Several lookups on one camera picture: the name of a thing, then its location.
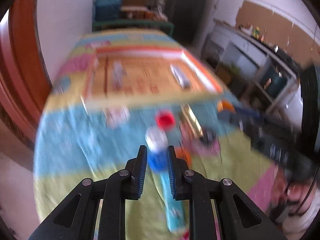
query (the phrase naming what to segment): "black refrigerator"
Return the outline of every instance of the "black refrigerator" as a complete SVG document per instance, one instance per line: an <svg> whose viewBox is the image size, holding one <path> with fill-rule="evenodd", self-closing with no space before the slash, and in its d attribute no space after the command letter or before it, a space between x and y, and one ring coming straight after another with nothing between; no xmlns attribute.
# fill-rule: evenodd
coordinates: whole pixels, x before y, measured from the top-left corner
<svg viewBox="0 0 320 240"><path fill-rule="evenodd" d="M174 24L173 38L191 44L200 23L206 0L167 0L164 13Z"/></svg>

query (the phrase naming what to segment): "black cable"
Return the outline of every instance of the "black cable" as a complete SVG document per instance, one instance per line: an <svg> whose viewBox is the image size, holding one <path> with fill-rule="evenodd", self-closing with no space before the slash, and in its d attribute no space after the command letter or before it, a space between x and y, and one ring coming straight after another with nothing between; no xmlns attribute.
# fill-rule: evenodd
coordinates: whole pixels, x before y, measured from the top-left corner
<svg viewBox="0 0 320 240"><path fill-rule="evenodd" d="M319 168L320 168L320 164L318 164L318 167L317 167L317 170L316 170L316 174L313 178L313 181L311 183L311 186L310 186L310 189L308 190L308 193L306 194L305 198L303 199L303 201L301 202L300 206L298 207L298 209L293 213L293 216L296 215L299 210L301 209L301 207L303 206L303 204L307 201L307 198L309 197L310 193L311 193L311 190L313 189L315 183L316 183L316 179L317 179L317 176L318 176L318 172L319 172Z"/></svg>

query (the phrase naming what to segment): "green table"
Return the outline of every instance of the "green table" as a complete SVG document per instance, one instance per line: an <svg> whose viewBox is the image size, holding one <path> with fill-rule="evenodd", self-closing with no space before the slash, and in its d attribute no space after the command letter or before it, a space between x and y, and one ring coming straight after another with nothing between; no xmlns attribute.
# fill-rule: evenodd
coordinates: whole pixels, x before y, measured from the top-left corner
<svg viewBox="0 0 320 240"><path fill-rule="evenodd" d="M117 19L117 20L112 20L112 21L104 21L104 22L96 22L93 21L92 22L92 32L96 32L96 31L101 31L103 28L110 28L112 26L134 26L134 25L138 25L141 27L145 27L145 26L159 26L162 28L166 28L168 29L168 35L170 37L172 37L173 35L173 29L174 29L174 25L171 22L160 22L160 21L151 21L151 20L136 20L136 19Z"/></svg>

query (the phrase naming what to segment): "blue water jug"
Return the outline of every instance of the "blue water jug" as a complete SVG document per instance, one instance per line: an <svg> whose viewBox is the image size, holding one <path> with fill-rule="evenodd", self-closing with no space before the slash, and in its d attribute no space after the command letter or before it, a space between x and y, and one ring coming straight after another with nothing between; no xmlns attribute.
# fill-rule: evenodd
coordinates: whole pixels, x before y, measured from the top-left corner
<svg viewBox="0 0 320 240"><path fill-rule="evenodd" d="M98 22L117 19L121 4L122 0L96 0L94 19Z"/></svg>

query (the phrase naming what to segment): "red bottle cap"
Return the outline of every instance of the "red bottle cap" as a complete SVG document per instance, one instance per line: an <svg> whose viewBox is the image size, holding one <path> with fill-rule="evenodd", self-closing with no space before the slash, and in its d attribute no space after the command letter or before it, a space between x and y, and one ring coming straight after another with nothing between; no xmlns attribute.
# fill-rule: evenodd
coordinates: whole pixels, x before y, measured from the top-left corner
<svg viewBox="0 0 320 240"><path fill-rule="evenodd" d="M174 115L172 112L160 111L156 115L156 123L158 127L166 131L166 130L171 130L175 126L176 121L174 119Z"/></svg>

